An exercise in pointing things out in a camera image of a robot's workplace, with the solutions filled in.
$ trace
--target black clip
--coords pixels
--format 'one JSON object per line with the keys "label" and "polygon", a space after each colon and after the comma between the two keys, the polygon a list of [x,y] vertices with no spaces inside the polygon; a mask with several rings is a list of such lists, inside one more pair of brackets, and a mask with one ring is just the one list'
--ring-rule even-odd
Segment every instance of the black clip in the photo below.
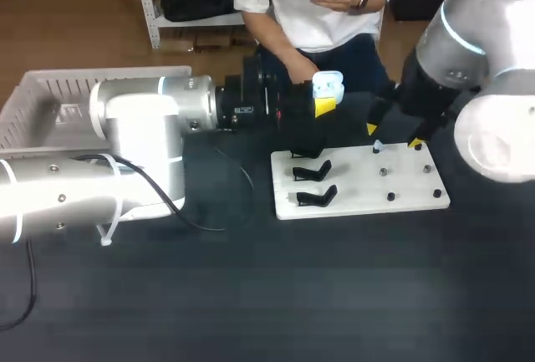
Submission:
{"label": "black clip", "polygon": [[313,149],[290,149],[290,153],[292,153],[293,159],[317,159],[324,152],[326,145],[327,139],[322,138],[318,146]]}
{"label": "black clip", "polygon": [[333,165],[331,160],[327,160],[321,166],[319,171],[308,170],[306,168],[294,167],[293,168],[293,179],[295,181],[315,181],[321,182],[325,179],[329,171],[331,171]]}
{"label": "black clip", "polygon": [[334,197],[338,195],[338,188],[336,185],[331,186],[326,192],[325,195],[313,195],[312,193],[307,192],[298,192],[298,203],[299,207],[302,206],[318,206],[318,207],[327,207],[333,201]]}

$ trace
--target cable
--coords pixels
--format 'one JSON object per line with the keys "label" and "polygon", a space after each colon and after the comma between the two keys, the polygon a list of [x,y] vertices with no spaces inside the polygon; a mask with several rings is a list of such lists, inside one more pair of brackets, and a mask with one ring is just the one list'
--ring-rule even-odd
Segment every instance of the cable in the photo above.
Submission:
{"label": "cable", "polygon": [[[214,150],[217,153],[219,153],[220,155],[226,157],[228,160],[230,160],[230,161],[232,161],[234,163],[237,163],[237,161],[235,161],[233,158],[231,158],[227,153],[225,153],[223,150],[219,149],[217,146],[214,146]],[[249,174],[247,173],[247,170],[245,170],[245,168],[243,168],[243,166],[241,164],[239,164],[239,163],[237,163],[237,164],[240,167],[240,171],[242,172],[242,174],[245,176],[245,178],[249,182],[249,186],[251,187],[251,190],[254,192],[254,184],[252,183],[252,179],[249,176]]]}
{"label": "cable", "polygon": [[35,274],[35,260],[33,259],[33,248],[32,241],[26,241],[26,253],[28,254],[28,265],[30,267],[30,299],[28,301],[28,306],[24,313],[17,320],[13,320],[11,323],[0,325],[0,332],[8,331],[14,329],[28,318],[32,313],[33,307],[35,306],[35,301],[37,300],[37,277]]}
{"label": "cable", "polygon": [[[232,160],[232,158],[230,156],[228,156],[227,154],[225,154],[221,150],[219,150],[217,148],[216,148],[216,150],[221,155],[223,155],[223,156],[229,158],[230,160]],[[209,231],[209,232],[226,231],[226,228],[204,227],[204,226],[202,226],[200,224],[197,224],[195,222],[192,222],[192,221],[188,220],[186,217],[184,217],[184,215],[182,214],[180,209],[175,206],[175,203],[173,203],[173,201],[160,188],[160,186],[152,178],[150,178],[150,176],[146,172],[144,172],[143,169],[139,168],[138,166],[136,166],[132,162],[130,162],[130,161],[128,161],[128,160],[126,160],[126,159],[124,159],[124,158],[122,158],[120,156],[113,156],[113,155],[111,155],[111,156],[118,163],[129,167],[130,169],[132,169],[132,171],[134,171],[134,172],[138,173],[140,176],[142,176],[149,183],[149,185],[152,186],[152,188],[155,190],[155,192],[158,194],[158,196],[161,198],[161,200],[164,201],[167,204],[167,206],[175,213],[175,215],[182,222],[184,222],[186,225],[188,225],[190,227],[193,227],[193,228],[196,228],[196,229],[199,229],[199,230],[202,230],[202,231]],[[101,155],[86,155],[86,156],[75,157],[74,160],[87,161],[87,160],[106,160],[106,159],[105,159],[104,156],[101,156]],[[252,183],[251,177],[247,174],[247,172],[245,171],[245,169],[243,167],[240,166],[240,168],[241,168],[241,171],[243,172],[243,174],[245,175],[245,177],[247,178],[247,180],[249,181],[249,184],[251,185],[252,190],[254,191],[254,184]]]}

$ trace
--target table surface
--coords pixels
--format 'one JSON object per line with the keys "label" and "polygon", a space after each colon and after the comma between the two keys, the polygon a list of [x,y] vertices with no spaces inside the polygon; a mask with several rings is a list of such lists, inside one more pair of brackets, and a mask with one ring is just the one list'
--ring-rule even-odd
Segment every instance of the table surface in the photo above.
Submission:
{"label": "table surface", "polygon": [[[369,96],[346,101],[325,118],[329,146],[400,142],[416,125],[393,112],[369,138]],[[185,212],[227,230],[169,217],[121,224],[107,248],[94,228],[37,239],[36,308],[0,349],[57,362],[533,360],[535,186],[471,171],[451,127],[430,148],[448,210],[280,222],[273,130],[188,137]],[[0,248],[0,283],[5,321],[27,302],[23,244]]]}

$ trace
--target blue jeans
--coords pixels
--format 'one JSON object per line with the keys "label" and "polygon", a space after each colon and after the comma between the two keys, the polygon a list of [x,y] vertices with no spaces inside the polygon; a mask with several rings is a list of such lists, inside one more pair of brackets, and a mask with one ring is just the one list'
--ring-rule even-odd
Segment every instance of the blue jeans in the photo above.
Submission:
{"label": "blue jeans", "polygon": [[[346,44],[323,53],[299,52],[319,70],[341,72],[346,93],[379,93],[390,82],[371,34],[359,34]],[[262,45],[258,46],[257,53],[262,58],[264,72],[276,75],[281,85],[279,89],[285,91],[292,82],[284,64]]]}

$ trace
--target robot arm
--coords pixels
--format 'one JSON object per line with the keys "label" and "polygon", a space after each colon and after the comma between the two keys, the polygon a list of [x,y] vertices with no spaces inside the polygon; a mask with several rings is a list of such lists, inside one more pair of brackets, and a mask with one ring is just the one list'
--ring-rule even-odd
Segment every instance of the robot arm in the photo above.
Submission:
{"label": "robot arm", "polygon": [[427,141],[451,118],[459,93],[483,91],[458,115],[456,145],[477,172],[495,181],[535,177],[535,0],[445,0],[405,63],[398,87],[387,88],[369,114],[369,132],[391,102],[425,122],[409,138]]}
{"label": "robot arm", "polygon": [[[407,59],[400,85],[379,94],[369,133],[395,102],[424,119],[409,144],[429,140],[459,93],[480,85],[456,121],[461,156],[496,181],[535,179],[534,9],[535,0],[446,0]],[[283,136],[299,129],[308,135],[310,122],[336,105],[313,99],[310,85],[279,94],[265,78],[256,60],[246,59],[243,76],[227,77],[221,87],[209,77],[105,81],[92,91],[91,122],[111,153],[133,161],[180,209],[187,134],[268,122]],[[109,245],[118,222],[170,214],[141,176],[108,161],[0,161],[0,237],[17,242],[72,223],[96,225]],[[106,223],[111,233],[100,226]]]}

